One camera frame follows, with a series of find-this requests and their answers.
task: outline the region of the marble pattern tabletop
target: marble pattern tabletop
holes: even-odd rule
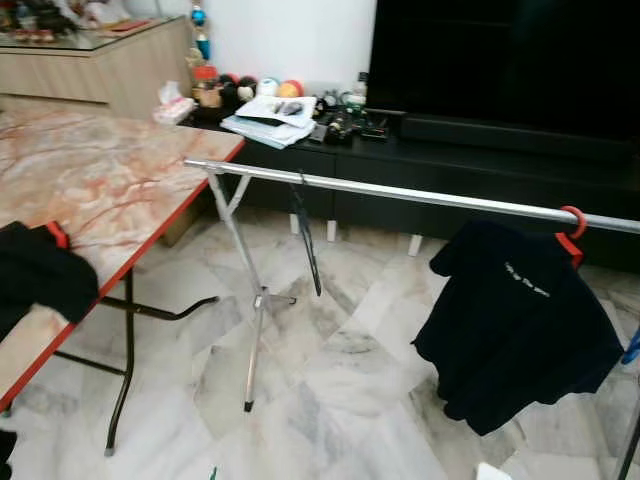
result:
[[[105,295],[206,187],[205,172],[185,167],[184,158],[228,161],[242,145],[235,134],[138,120],[2,113],[0,226],[58,221]],[[14,327],[0,343],[0,408],[72,329],[41,306]]]

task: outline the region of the black t-shirt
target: black t-shirt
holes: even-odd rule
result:
[[[531,402],[594,393],[623,353],[554,235],[466,225],[431,261],[451,276],[414,341],[450,418],[484,435]]]
[[[99,297],[91,265],[58,247],[44,227],[13,222],[0,228],[0,273],[0,340],[34,303],[78,323]]]

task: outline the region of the cabinet leg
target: cabinet leg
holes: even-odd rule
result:
[[[327,220],[327,242],[336,241],[336,229],[338,228],[338,222],[335,220]]]
[[[300,224],[295,213],[289,214],[289,223],[291,224],[291,235],[300,235]]]
[[[420,245],[422,245],[422,235],[411,235],[411,243],[409,243],[409,256],[415,257],[420,251]]]

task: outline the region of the orange ball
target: orange ball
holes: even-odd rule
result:
[[[301,97],[304,94],[302,85],[296,80],[287,80],[278,88],[278,96],[284,98]]]

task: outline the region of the white ball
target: white ball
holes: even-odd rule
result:
[[[238,87],[238,98],[243,102],[248,102],[253,98],[253,88]]]
[[[273,78],[263,78],[258,83],[257,92],[258,95],[269,95],[275,97],[278,93],[278,82]]]

